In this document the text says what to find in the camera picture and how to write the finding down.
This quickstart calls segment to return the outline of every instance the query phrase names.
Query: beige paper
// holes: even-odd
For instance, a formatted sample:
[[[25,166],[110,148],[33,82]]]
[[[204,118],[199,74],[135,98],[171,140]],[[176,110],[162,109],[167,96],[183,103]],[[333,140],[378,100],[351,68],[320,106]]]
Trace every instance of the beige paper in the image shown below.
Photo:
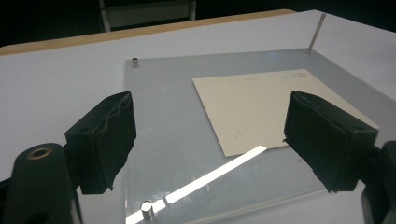
[[[374,128],[375,123],[305,69],[193,80],[225,156],[256,146],[283,147],[291,91],[329,101]]]

